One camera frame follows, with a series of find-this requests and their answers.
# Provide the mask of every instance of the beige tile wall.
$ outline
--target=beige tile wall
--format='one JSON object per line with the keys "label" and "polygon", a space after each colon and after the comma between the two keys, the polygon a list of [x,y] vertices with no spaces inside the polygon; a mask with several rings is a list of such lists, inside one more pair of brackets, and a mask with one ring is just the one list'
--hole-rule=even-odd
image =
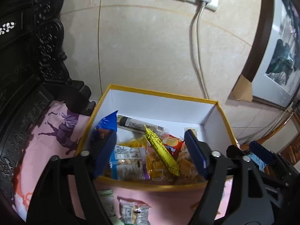
{"label": "beige tile wall", "polygon": [[[70,76],[98,100],[110,84],[202,97],[190,45],[196,6],[177,0],[65,0],[63,48]],[[200,22],[202,69],[241,141],[266,132],[280,111],[228,99],[255,36],[260,0],[219,0]]]}

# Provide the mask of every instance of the power cord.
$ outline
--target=power cord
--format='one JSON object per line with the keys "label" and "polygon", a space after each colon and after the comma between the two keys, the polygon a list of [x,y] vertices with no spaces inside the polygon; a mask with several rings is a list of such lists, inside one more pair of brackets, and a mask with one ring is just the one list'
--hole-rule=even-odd
{"label": "power cord", "polygon": [[204,8],[206,6],[207,3],[211,2],[212,0],[196,0],[198,2],[200,2],[200,10],[198,13],[198,18],[197,18],[197,49],[198,49],[198,63],[199,63],[199,69],[200,72],[198,72],[199,74],[199,79],[200,79],[200,84],[202,86],[203,89],[203,93],[204,93],[204,97],[209,99],[209,95],[206,89],[206,85],[205,85],[205,81],[204,81],[204,77],[203,77],[203,72],[202,72],[202,66],[201,66],[201,56],[200,56],[200,19],[201,16],[203,14]]}

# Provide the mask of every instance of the tile grout line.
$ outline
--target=tile grout line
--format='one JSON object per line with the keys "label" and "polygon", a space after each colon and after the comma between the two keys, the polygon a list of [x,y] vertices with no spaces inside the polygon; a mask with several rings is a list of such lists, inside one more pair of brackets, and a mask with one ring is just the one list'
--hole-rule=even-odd
{"label": "tile grout line", "polygon": [[[154,9],[154,10],[161,10],[161,11],[166,11],[166,12],[171,12],[171,13],[176,13],[176,14],[180,14],[180,15],[184,15],[184,16],[188,16],[190,18],[193,17],[193,15],[191,14],[188,14],[188,13],[181,13],[181,12],[177,12],[177,11],[174,11],[174,10],[170,10],[170,9],[166,9],[166,8],[159,8],[159,7],[152,7],[152,6],[143,6],[143,5],[103,5],[101,6],[101,0],[100,0],[100,6],[94,6],[94,7],[88,7],[88,8],[80,8],[80,9],[77,9],[77,10],[72,10],[72,11],[68,11],[68,12],[65,12],[65,13],[61,13],[60,15],[65,15],[65,14],[68,14],[68,13],[72,13],[72,12],[78,12],[78,11],[82,11],[82,10],[85,10],[85,9],[92,9],[92,8],[96,8],[96,7],[99,7],[99,9],[101,8],[110,8],[110,7],[137,7],[137,8],[148,8],[148,9]],[[205,19],[202,19],[202,22],[204,23],[207,23],[207,24],[210,24],[220,30],[223,30],[225,31],[226,33],[232,35],[233,37],[239,39],[240,41],[244,42],[245,44],[247,44],[248,46],[252,47],[252,45],[250,43],[248,43],[247,41],[245,41],[244,39],[242,39],[241,37],[237,36],[236,34],[222,28],[221,26],[219,25],[215,25],[214,23],[212,22],[209,22]]]}
{"label": "tile grout line", "polygon": [[102,83],[101,83],[101,73],[100,73],[100,54],[99,54],[99,31],[100,31],[100,10],[101,10],[101,1],[99,4],[99,16],[98,16],[98,68],[99,68],[99,80],[100,80],[100,89],[101,89],[101,95],[103,95],[102,91]]}

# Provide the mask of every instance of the yellow box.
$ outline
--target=yellow box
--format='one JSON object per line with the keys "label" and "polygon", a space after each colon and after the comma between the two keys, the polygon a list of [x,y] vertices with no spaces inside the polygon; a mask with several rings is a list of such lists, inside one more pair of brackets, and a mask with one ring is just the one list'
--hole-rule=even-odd
{"label": "yellow box", "polygon": [[[217,101],[109,85],[89,119],[75,155],[89,149],[94,127],[100,119],[116,110],[119,110],[120,115],[168,128],[170,134],[176,137],[184,136],[185,127],[196,128],[200,141],[224,155],[229,145],[236,145],[228,120]],[[117,135],[121,142],[133,138],[131,131],[125,131],[118,128]],[[194,190],[206,186],[206,182],[183,185],[141,184],[102,176],[97,181],[113,187],[155,192]]]}

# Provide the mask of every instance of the red snack package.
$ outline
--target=red snack package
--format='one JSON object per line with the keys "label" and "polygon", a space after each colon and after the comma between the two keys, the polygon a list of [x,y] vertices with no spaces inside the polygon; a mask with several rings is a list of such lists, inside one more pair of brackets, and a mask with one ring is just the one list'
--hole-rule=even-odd
{"label": "red snack package", "polygon": [[168,137],[165,137],[162,140],[164,146],[167,148],[167,150],[170,152],[172,157],[176,160],[179,154],[179,151],[182,147],[182,144],[185,142],[184,140],[178,139],[174,137],[173,135],[170,135]]}

